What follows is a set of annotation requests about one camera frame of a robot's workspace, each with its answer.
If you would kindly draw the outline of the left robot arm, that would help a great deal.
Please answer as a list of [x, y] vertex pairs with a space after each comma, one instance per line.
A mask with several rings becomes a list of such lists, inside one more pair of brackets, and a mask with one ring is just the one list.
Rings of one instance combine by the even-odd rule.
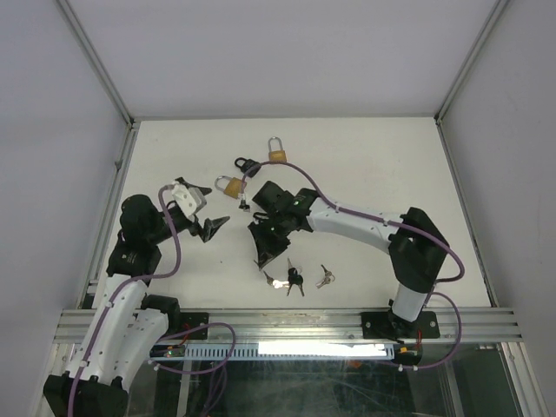
[[174, 297], [151, 295], [159, 246], [176, 241], [182, 231], [208, 242], [227, 217], [199, 221], [211, 189], [175, 179], [160, 189], [168, 202], [153, 203], [147, 195], [127, 197], [121, 206], [120, 230], [109, 256], [107, 279], [81, 345], [61, 374], [51, 374], [43, 395], [55, 416], [123, 416], [136, 373], [163, 338], [184, 342], [204, 332], [207, 316], [186, 319]]

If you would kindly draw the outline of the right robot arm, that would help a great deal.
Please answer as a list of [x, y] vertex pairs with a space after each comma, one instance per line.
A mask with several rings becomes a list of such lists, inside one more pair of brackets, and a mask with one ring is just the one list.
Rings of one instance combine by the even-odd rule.
[[248, 230], [254, 240], [258, 268], [286, 251], [293, 232], [328, 233], [365, 243], [387, 254], [398, 289], [389, 309], [388, 325], [408, 336], [420, 325], [420, 313], [432, 293], [449, 244], [420, 208], [386, 218], [381, 213], [330, 201], [314, 189], [292, 194], [268, 181], [255, 194], [260, 212]]

